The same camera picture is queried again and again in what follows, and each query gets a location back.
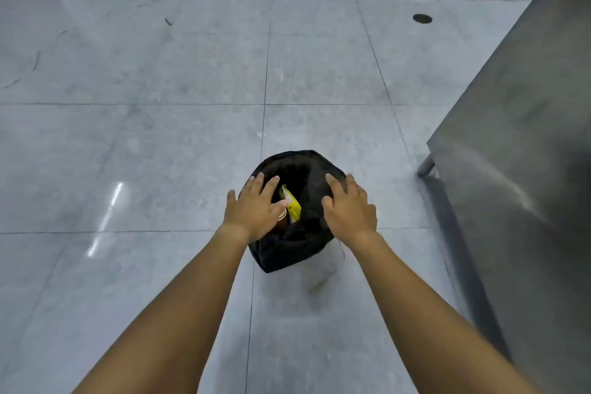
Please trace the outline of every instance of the person's right arm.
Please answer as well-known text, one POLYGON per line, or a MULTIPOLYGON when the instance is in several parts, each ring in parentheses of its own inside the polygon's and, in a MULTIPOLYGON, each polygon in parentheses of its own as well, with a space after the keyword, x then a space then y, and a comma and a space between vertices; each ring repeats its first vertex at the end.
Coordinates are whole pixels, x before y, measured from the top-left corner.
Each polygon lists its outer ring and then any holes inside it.
POLYGON ((390 336, 420 394, 535 394, 534 388, 452 307, 400 260, 376 232, 375 206, 347 175, 330 175, 322 200, 333 235, 351 249, 390 336))

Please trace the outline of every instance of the round drain hole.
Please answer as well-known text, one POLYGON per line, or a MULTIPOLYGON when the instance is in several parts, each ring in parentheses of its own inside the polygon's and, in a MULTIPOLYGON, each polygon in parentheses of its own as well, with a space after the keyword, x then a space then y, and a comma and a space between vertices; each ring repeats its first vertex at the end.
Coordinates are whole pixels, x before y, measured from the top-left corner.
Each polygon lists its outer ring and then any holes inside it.
POLYGON ((433 18, 427 14, 415 14, 412 18, 419 24, 431 24, 431 21, 433 20, 433 18))

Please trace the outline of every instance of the person's left hand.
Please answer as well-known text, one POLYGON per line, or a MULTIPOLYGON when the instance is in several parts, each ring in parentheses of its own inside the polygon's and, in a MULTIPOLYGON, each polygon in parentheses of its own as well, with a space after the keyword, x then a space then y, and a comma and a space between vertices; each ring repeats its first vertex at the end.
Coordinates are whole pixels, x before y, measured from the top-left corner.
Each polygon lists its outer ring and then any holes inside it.
POLYGON ((263 189, 264 179, 265 175, 262 173, 256 178, 251 176, 240 192, 238 200, 234 190, 227 194, 222 226, 243 234, 247 243, 262 239, 273 229, 288 204, 286 200, 271 204, 271 196, 279 184, 279 176, 271 178, 263 189))

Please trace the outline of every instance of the black trash bag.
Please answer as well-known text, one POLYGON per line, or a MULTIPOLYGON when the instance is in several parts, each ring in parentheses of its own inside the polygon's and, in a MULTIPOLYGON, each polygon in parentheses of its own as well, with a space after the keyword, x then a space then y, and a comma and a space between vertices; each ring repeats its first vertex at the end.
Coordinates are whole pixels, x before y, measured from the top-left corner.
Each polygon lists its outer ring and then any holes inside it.
POLYGON ((300 219, 286 230, 275 227, 261 240, 249 245, 252 256, 265 273, 277 271, 318 254, 334 236, 326 221, 321 200, 332 196, 326 174, 344 184, 345 174, 316 151, 286 151, 265 159, 252 173, 265 174, 265 184, 279 176, 272 202, 281 200, 283 184, 301 205, 300 219))

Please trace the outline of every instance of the person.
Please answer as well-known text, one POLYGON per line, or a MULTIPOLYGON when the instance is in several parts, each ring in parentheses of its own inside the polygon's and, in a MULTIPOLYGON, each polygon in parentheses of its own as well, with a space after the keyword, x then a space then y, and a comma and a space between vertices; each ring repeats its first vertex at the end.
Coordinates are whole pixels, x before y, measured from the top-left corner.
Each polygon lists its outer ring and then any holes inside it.
MULTIPOLYGON (((322 200, 324 218, 357 258, 418 392, 538 392, 395 255, 376 231, 375 206, 354 177, 347 175, 346 190, 332 176, 326 180, 333 197, 322 200)), ((268 233, 285 210, 284 201, 271 203, 278 182, 275 176, 263 188, 259 174, 238 199, 233 190, 228 193, 223 223, 211 241, 137 316, 75 393, 196 393, 247 245, 268 233)))

